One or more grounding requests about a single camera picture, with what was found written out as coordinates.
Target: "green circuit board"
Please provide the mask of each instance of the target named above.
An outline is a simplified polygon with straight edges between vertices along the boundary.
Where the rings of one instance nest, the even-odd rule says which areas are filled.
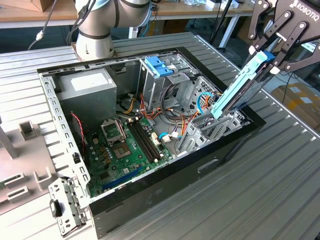
[[[147,119],[142,118],[139,123],[144,129],[148,129],[149,133],[153,133]],[[88,184],[91,197],[106,191],[104,186],[108,183],[126,178],[112,186],[116,187],[172,159],[170,152],[161,144],[160,146],[154,145],[154,147],[163,155],[162,158],[158,162],[149,162],[128,126],[123,124],[122,127],[126,136],[125,142],[115,142],[112,146],[108,145],[102,129],[85,136],[88,141],[86,158],[88,161],[87,169],[91,177]],[[94,138],[98,139],[97,144],[94,144]]]

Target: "blue plastic component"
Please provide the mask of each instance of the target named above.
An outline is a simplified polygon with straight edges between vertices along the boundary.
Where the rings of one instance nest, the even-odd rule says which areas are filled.
[[[142,166],[137,168],[136,170],[122,176],[122,177],[119,177],[118,179],[116,180],[113,180],[111,182],[108,182],[107,184],[104,184],[102,186],[102,190],[107,190],[107,189],[111,189],[121,183],[124,183],[126,181],[128,181],[129,179],[133,178],[134,176],[138,175],[139,171],[142,169]]]
[[[158,77],[164,77],[174,73],[174,71],[167,68],[165,62],[161,61],[157,56],[146,57],[144,61]]]
[[[270,52],[258,52],[240,71],[236,80],[227,88],[218,101],[214,104],[211,113],[215,119],[221,117],[223,109],[233,100],[238,91],[246,84],[247,81],[253,80],[257,69],[262,63],[272,61],[275,58]]]

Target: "aluminum table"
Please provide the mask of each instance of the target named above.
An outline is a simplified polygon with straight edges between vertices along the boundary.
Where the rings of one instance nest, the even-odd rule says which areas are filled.
[[[114,41],[119,55],[186,47],[229,84],[239,69],[201,37],[178,33]],[[39,124],[60,176],[70,169],[36,69],[77,62],[71,47],[0,55],[2,128]],[[107,240],[312,240],[320,231],[320,137],[262,90],[265,121],[225,165],[107,235]],[[5,239],[61,239],[48,194],[0,215]],[[68,238],[95,239],[90,222]]]

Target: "red cable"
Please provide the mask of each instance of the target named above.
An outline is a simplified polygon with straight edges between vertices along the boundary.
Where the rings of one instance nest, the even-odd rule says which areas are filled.
[[[81,121],[74,113],[70,113],[70,114],[77,120],[80,126],[81,136],[82,136],[82,146],[83,146],[82,150],[83,150],[83,153],[85,153],[85,135],[84,135],[84,129],[82,128]]]

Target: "motherboard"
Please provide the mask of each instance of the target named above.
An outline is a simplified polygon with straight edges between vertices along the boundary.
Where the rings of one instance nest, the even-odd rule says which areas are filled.
[[[109,139],[120,137],[110,142]],[[158,166],[164,166],[173,157],[155,138],[155,132],[144,117],[132,122],[109,124],[85,136],[88,146],[86,165],[91,176],[91,197],[123,184]]]

